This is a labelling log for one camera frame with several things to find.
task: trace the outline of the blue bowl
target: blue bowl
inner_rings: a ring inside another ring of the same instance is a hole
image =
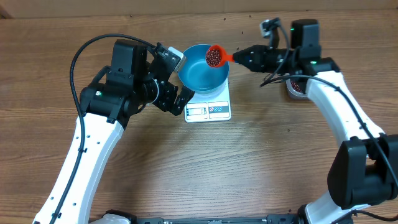
[[[210,47],[208,44],[198,44],[184,51],[187,61],[178,77],[186,87],[197,93],[211,93],[228,78],[228,62],[220,68],[211,68],[206,63],[206,53]]]

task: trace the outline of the digital scale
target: digital scale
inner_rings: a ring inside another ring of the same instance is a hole
[[[228,79],[212,93],[195,93],[184,111],[188,123],[229,121],[232,114]]]

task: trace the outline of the orange scoop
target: orange scoop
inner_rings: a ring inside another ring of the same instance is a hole
[[[208,63],[209,66],[211,66],[213,68],[220,68],[221,66],[223,66],[225,64],[225,62],[235,62],[235,60],[232,58],[232,55],[228,55],[226,53],[225,49],[222,48],[220,45],[216,44],[216,45],[211,46],[207,50],[206,55],[208,55],[210,53],[210,51],[212,51],[212,50],[219,50],[220,51],[221,61],[217,65],[210,65]]]

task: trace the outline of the white arm segment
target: white arm segment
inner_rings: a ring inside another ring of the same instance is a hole
[[[378,138],[380,133],[384,133],[379,126],[375,125],[369,119],[362,108],[358,105],[352,94],[349,92],[341,72],[320,72],[315,77],[322,78],[336,86],[339,86],[341,90],[346,93],[375,138]],[[328,121],[329,127],[333,131],[337,140],[337,145],[340,146],[343,141],[349,140],[350,137],[353,136],[357,136],[360,139],[369,138],[364,130],[362,130],[361,125],[358,123],[347,101],[339,92],[335,91],[334,88],[327,86],[320,81],[309,79],[307,82],[307,95],[308,98],[318,106],[319,110]]]
[[[52,218],[60,197],[65,190],[73,166],[75,165],[80,146],[80,138],[85,139],[85,148],[77,170],[75,179],[70,187],[69,193],[60,211],[60,217],[55,221],[56,224],[87,224],[90,215],[91,204],[98,186],[98,182],[104,171],[106,162],[116,143],[123,134],[123,127],[115,122],[107,123],[106,117],[87,113],[84,117],[86,136],[81,136],[80,121],[77,118],[75,135],[67,158],[63,163],[58,179],[51,191],[50,196],[45,202],[33,221],[33,224],[48,224]]]
[[[342,73],[336,73],[334,71],[320,72],[315,77],[322,78],[343,90],[354,104],[360,117],[366,123],[366,126],[375,138],[378,138],[380,133],[384,133],[379,126],[375,125],[369,119],[358,105],[349,92]],[[360,139],[369,139],[369,136],[358,123],[347,101],[339,92],[335,91],[334,88],[320,81],[309,79],[307,82],[307,94],[308,98],[318,106],[319,110],[328,121],[329,127],[333,131],[333,135],[339,146],[343,141],[349,140],[353,136],[357,136]],[[334,203],[330,197],[329,191],[327,191],[318,200],[309,203],[305,207],[305,214],[309,224],[325,224],[339,219],[352,210],[360,210],[368,206],[369,205],[357,205],[352,209],[342,210]]]

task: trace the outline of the wood grain surface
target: wood grain surface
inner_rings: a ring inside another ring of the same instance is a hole
[[[0,0],[12,18],[395,9],[398,0]]]
[[[105,33],[185,50],[221,44],[229,53],[266,44],[258,24],[319,19],[323,56],[387,134],[398,134],[398,10],[115,16],[0,21],[0,223],[32,223],[69,150],[77,113],[69,67],[78,48]],[[113,43],[89,46],[75,69],[80,92],[109,65]],[[108,209],[139,217],[260,216],[297,211],[327,190],[338,146],[309,101],[285,86],[259,88],[263,73],[231,65],[232,120],[187,124],[148,106],[130,119],[105,168],[91,218]],[[173,75],[172,83],[179,83]],[[397,201],[368,209],[393,216]],[[360,215],[356,223],[377,223]]]

